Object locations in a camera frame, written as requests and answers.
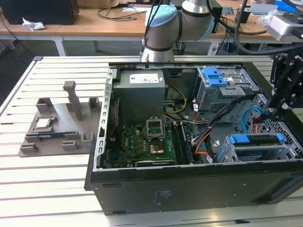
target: white label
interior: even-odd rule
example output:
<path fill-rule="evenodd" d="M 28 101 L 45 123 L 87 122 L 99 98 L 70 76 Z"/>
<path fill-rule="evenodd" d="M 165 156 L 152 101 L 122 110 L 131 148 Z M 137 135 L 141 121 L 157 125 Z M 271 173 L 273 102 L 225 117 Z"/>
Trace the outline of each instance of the white label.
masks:
<path fill-rule="evenodd" d="M 206 160 L 207 160 L 209 163 L 213 163 L 213 159 L 212 159 L 209 155 L 207 155 Z"/>
<path fill-rule="evenodd" d="M 39 137 L 39 138 L 51 138 L 50 135 L 42 135 L 42 136 L 39 136 L 39 135 L 38 135 L 38 137 Z"/>
<path fill-rule="evenodd" d="M 196 111 L 196 112 L 199 111 L 199 105 L 198 104 L 194 104 L 194 111 Z"/>
<path fill-rule="evenodd" d="M 214 142 L 214 147 L 219 147 L 219 146 L 220 146 L 220 141 L 218 141 L 218 140 L 215 141 L 215 142 Z"/>
<path fill-rule="evenodd" d="M 158 74 L 132 74 L 129 77 L 131 84 L 148 84 L 148 83 L 159 83 Z"/>
<path fill-rule="evenodd" d="M 223 78 L 225 81 L 233 81 L 232 78 Z"/>

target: green circuit board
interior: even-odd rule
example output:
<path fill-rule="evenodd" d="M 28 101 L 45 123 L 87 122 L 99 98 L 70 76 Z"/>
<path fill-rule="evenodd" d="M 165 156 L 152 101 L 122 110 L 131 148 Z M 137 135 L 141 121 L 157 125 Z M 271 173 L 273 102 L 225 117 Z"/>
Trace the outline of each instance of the green circuit board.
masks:
<path fill-rule="evenodd" d="M 184 124 L 186 136 L 193 137 L 193 128 Z M 124 125 L 122 127 L 121 149 L 110 150 L 108 154 L 109 168 L 125 168 L 128 164 L 143 160 L 176 160 L 170 124 L 164 126 L 164 140 L 148 141 L 146 125 Z M 150 133 L 159 133 L 157 126 L 150 126 Z"/>

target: processor chip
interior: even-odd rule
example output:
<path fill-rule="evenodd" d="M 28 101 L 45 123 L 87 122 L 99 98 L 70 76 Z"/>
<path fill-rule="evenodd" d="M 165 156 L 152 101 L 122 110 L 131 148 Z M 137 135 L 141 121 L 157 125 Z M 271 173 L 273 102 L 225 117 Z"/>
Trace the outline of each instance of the processor chip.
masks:
<path fill-rule="evenodd" d="M 51 119 L 49 118 L 39 118 L 36 124 L 36 129 L 46 129 L 51 123 Z"/>

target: gray power supply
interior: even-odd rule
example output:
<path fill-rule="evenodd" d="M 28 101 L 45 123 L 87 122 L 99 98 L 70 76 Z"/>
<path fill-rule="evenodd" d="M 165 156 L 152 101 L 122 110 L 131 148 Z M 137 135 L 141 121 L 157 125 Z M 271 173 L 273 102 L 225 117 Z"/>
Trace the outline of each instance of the gray power supply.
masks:
<path fill-rule="evenodd" d="M 122 71 L 113 91 L 120 97 L 123 124 L 140 124 L 150 117 L 162 117 L 165 82 L 161 70 Z"/>

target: desk leg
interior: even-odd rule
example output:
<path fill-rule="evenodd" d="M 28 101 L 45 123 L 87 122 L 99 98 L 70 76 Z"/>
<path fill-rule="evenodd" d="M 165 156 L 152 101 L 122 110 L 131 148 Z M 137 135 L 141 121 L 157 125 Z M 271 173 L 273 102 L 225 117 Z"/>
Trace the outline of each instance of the desk leg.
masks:
<path fill-rule="evenodd" d="M 93 42 L 94 42 L 95 51 L 99 52 L 98 41 L 93 41 Z"/>
<path fill-rule="evenodd" d="M 210 43 L 207 56 L 215 56 L 219 48 L 220 40 L 214 39 Z"/>
<path fill-rule="evenodd" d="M 14 51 L 16 49 L 12 40 L 3 40 L 3 42 L 9 48 L 10 51 Z"/>
<path fill-rule="evenodd" d="M 61 57 L 66 56 L 64 46 L 63 46 L 63 43 L 62 43 L 63 40 L 62 39 L 55 39 L 54 41 L 56 43 L 59 56 L 61 56 Z"/>

